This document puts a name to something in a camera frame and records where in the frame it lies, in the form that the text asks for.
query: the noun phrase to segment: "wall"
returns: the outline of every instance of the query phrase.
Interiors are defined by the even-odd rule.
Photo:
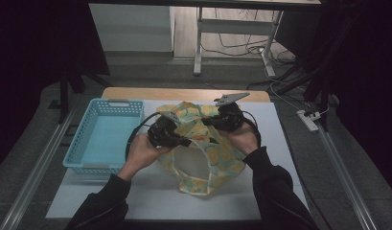
[[[104,51],[173,51],[173,7],[89,6]]]

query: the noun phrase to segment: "wire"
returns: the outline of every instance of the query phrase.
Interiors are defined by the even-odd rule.
[[[274,81],[274,82],[277,82],[277,83],[288,84],[288,83],[283,82],[283,81],[281,81],[281,80],[272,79],[272,78],[269,76],[269,74],[267,73],[266,68],[265,68],[264,72],[265,72],[266,77],[267,77],[269,80]]]
[[[285,52],[288,52],[288,50],[285,50],[285,51],[279,53],[279,54],[277,55],[277,58],[275,58],[274,55],[273,55],[273,53],[270,51],[269,54],[271,55],[271,57],[269,57],[269,59],[270,59],[274,64],[276,64],[276,65],[278,65],[278,66],[284,66],[284,65],[288,65],[288,64],[294,64],[294,63],[296,62],[295,59],[280,59],[280,58],[279,58],[279,55],[282,54],[282,53],[285,53]]]
[[[242,120],[243,120],[245,123],[247,123],[250,127],[252,127],[253,132],[254,132],[254,134],[255,134],[255,136],[256,136],[256,140],[258,141],[258,147],[260,147],[261,144],[262,144],[261,132],[259,132],[258,124],[256,123],[256,120],[255,120],[255,118],[253,117],[253,115],[250,114],[250,113],[249,113],[249,115],[253,118],[253,120],[255,121],[255,123],[253,123],[252,121],[250,121],[249,119],[247,119],[247,118],[245,118],[245,117],[243,117],[243,116],[242,116]]]
[[[260,49],[262,49],[262,47],[263,46],[251,46],[251,47],[248,47],[246,50],[249,51],[251,54],[260,55],[263,52],[263,50],[260,51]]]
[[[293,65],[291,66],[282,76],[280,76],[278,79],[279,80],[283,80],[285,78],[287,78],[291,73],[293,73],[295,71],[295,69],[297,68],[297,65]],[[260,82],[254,82],[254,83],[250,83],[246,86],[246,90],[248,90],[251,86],[253,85],[261,85],[261,84],[266,84],[266,83],[271,83],[272,80],[263,80]]]
[[[290,96],[290,95],[288,95],[288,94],[285,94],[285,96],[287,96],[288,98],[291,98],[291,99],[293,99],[293,100],[297,101],[298,103],[300,103],[300,104],[302,104],[303,106],[305,106],[306,108],[308,108],[310,112],[312,112],[312,109],[311,109],[311,107],[310,107],[310,106],[308,106],[308,105],[306,105],[305,103],[302,103],[302,102],[300,102],[300,100],[298,100],[298,99],[296,99],[296,98],[293,98],[293,97],[291,97],[291,96]]]
[[[256,21],[257,16],[258,16],[258,10],[256,10],[256,12],[255,12],[255,17],[253,18],[254,21]],[[246,45],[245,45],[245,50],[246,50],[246,51],[249,51],[248,48],[247,48],[247,46],[249,45],[250,37],[252,37],[252,34],[250,34],[250,35],[249,35],[249,38],[247,39],[247,42],[246,42]]]
[[[327,109],[324,112],[320,112],[320,115],[328,112],[328,110],[330,110],[330,106],[329,105],[327,105]]]
[[[211,87],[211,88],[213,88],[213,89],[221,89],[221,88],[218,88],[218,87],[216,87],[216,86],[214,86],[214,85],[212,85],[212,84],[210,84],[210,83],[204,82],[204,81],[201,81],[201,83],[204,84],[204,85],[206,85],[206,86],[208,86],[208,87]]]
[[[202,46],[202,44],[200,44],[200,45],[201,45],[201,48],[202,48],[205,52],[218,53],[218,54],[227,55],[227,56],[230,56],[230,57],[240,57],[240,56],[246,56],[246,55],[250,55],[250,54],[256,55],[256,54],[253,54],[253,53],[250,53],[250,52],[243,53],[243,54],[232,55],[232,54],[227,54],[227,53],[224,53],[224,52],[221,52],[221,51],[207,50],[207,49],[205,49],[205,48]]]
[[[241,112],[249,114],[249,116],[252,117],[253,122],[255,123],[256,128],[258,128],[258,123],[256,122],[255,117],[250,112],[248,112],[248,111],[241,111]]]
[[[292,104],[292,103],[289,103],[289,102],[286,101],[284,98],[280,97],[276,92],[274,92],[273,87],[272,87],[272,85],[273,85],[274,83],[275,83],[275,82],[273,82],[273,83],[270,85],[270,90],[272,91],[272,93],[273,93],[274,95],[276,95],[279,99],[283,100],[285,103],[289,104],[290,106],[293,106],[293,107],[296,108],[297,110],[301,110],[299,107],[297,107],[296,105],[294,105],[294,104]]]
[[[242,10],[240,10],[240,12],[238,13],[238,14],[242,14],[242,13],[244,13],[245,12],[245,15],[243,16],[243,18],[242,19],[247,19],[247,16],[249,15],[249,10],[247,10],[247,9],[242,9]]]
[[[132,144],[133,139],[135,138],[136,134],[138,133],[138,131],[141,129],[142,126],[145,125],[145,123],[150,120],[150,118],[159,115],[160,112],[154,112],[152,114],[150,114],[150,116],[148,118],[146,118],[141,124],[139,124],[138,127],[134,128],[133,131],[130,133],[129,138],[127,139],[127,147],[125,149],[125,159],[127,159],[127,156],[129,155],[129,150],[130,150],[130,145]]]
[[[277,54],[277,57],[276,57],[276,58],[279,58],[279,56],[280,56],[281,54],[285,53],[285,52],[289,52],[289,50],[285,50],[285,51],[280,52],[279,54]]]
[[[288,118],[298,116],[298,114],[296,112],[294,112],[294,110],[291,113],[284,113],[282,111],[282,105],[283,105],[282,103],[275,104],[276,110],[278,111],[279,115],[281,115],[282,117],[288,117]]]
[[[304,72],[300,73],[299,75],[297,75],[294,78],[291,78],[291,79],[288,79],[288,80],[283,80],[283,82],[295,81],[295,80],[298,80],[299,78],[301,78],[302,76],[304,76]]]
[[[256,12],[255,12],[254,20],[256,20],[256,18],[257,18],[257,16],[258,16],[258,11],[259,11],[259,10],[256,10]],[[239,14],[241,14],[241,13],[243,13],[243,12],[247,12],[247,13],[248,13],[249,10],[245,10],[245,9],[240,10]],[[215,15],[216,15],[216,18],[219,19],[219,9],[218,9],[218,8],[215,8]],[[248,49],[248,48],[247,48],[248,45],[254,45],[254,44],[263,43],[263,42],[266,42],[266,41],[267,41],[267,39],[265,39],[265,40],[260,40],[260,41],[249,42],[251,36],[252,36],[252,35],[250,34],[248,40],[245,41],[244,44],[240,44],[240,45],[225,45],[225,44],[223,43],[223,41],[222,41],[221,34],[219,34],[219,42],[220,42],[221,46],[222,46],[222,47],[225,47],[225,48],[236,48],[236,47],[245,46],[245,49],[247,50],[247,49]]]

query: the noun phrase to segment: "plastic basket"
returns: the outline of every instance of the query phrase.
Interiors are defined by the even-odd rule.
[[[63,165],[78,174],[117,173],[125,164],[127,139],[141,123],[143,114],[142,101],[92,100]]]

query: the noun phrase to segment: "human arm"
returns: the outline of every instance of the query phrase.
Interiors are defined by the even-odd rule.
[[[132,177],[170,150],[152,146],[147,134],[137,135],[118,174],[112,174],[97,194],[88,195],[66,229],[118,229],[127,214],[126,198]]]
[[[290,174],[271,164],[266,147],[258,147],[248,124],[233,132],[220,133],[246,156],[243,162],[253,171],[253,191],[265,228],[317,229],[310,212],[293,192]]]

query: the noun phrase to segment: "black sleeve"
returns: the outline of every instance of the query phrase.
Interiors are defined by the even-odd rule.
[[[318,229],[309,210],[293,192],[290,174],[271,164],[266,147],[254,150],[243,162],[253,171],[253,191],[267,229]]]
[[[118,229],[127,214],[129,190],[130,182],[112,174],[97,194],[88,195],[66,229]]]

